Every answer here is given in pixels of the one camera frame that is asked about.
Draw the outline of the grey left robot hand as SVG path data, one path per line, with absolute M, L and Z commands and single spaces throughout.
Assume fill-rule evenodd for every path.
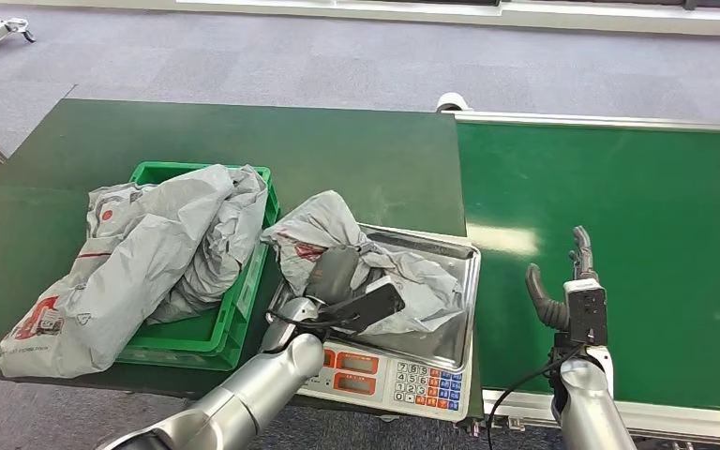
M 326 305 L 347 300 L 351 282 L 359 263 L 359 250 L 353 246 L 330 247 L 315 262 L 304 296 L 314 297 Z

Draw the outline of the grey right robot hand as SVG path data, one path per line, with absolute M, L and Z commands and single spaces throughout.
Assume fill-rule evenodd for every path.
M 599 282 L 599 276 L 593 269 L 592 241 L 583 226 L 573 228 L 576 248 L 569 252 L 573 264 L 572 281 L 594 279 Z M 567 302 L 557 302 L 551 299 L 545 289 L 540 268 L 531 262 L 525 272 L 525 286 L 532 300 L 540 322 L 559 331 L 568 331 L 570 327 L 570 311 Z

